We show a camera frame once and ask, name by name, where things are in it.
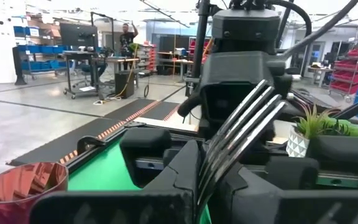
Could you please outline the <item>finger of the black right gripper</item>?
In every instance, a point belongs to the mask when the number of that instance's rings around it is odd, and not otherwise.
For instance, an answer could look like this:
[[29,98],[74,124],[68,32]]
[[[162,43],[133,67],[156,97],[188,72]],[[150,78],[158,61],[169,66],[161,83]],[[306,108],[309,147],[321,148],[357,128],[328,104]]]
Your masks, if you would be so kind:
[[119,147],[133,184],[143,188],[163,169],[163,153],[172,146],[170,132],[158,128],[131,128]]
[[265,179],[285,190],[358,190],[358,137],[314,137],[301,157],[271,157]]

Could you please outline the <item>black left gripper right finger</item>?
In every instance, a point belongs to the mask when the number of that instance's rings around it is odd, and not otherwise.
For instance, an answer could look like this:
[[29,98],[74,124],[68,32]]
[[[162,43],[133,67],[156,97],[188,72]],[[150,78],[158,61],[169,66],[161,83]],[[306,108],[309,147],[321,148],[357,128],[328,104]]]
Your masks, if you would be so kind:
[[221,224],[358,224],[358,190],[283,190],[238,165],[211,198]]

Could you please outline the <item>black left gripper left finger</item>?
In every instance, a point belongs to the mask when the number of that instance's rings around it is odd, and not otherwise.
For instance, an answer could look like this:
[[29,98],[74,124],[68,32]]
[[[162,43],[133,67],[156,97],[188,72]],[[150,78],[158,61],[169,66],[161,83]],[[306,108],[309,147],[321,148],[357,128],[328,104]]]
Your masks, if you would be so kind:
[[200,150],[188,141],[141,190],[55,192],[40,198],[30,224],[197,223]]

